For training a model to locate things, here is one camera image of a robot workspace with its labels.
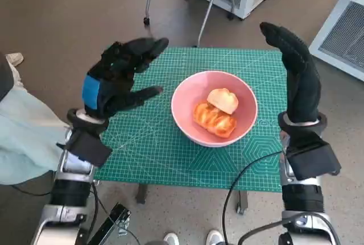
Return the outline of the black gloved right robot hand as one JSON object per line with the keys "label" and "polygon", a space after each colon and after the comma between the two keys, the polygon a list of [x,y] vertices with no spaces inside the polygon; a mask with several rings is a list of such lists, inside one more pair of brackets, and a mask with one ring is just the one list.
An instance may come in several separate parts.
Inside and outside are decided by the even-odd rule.
{"label": "black gloved right robot hand", "polygon": [[262,22],[260,30],[268,45],[282,53],[287,71],[287,116],[293,123],[318,120],[321,82],[306,44],[282,26]]}

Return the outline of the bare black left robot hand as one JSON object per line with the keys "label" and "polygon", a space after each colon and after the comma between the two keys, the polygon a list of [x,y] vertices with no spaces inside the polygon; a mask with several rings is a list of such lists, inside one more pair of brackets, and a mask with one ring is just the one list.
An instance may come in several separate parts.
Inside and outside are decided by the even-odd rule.
{"label": "bare black left robot hand", "polygon": [[108,119],[119,111],[144,105],[163,91],[161,86],[132,91],[134,75],[145,72],[152,61],[168,47],[167,38],[138,38],[126,43],[114,42],[101,59],[89,69],[82,87],[86,113]]}

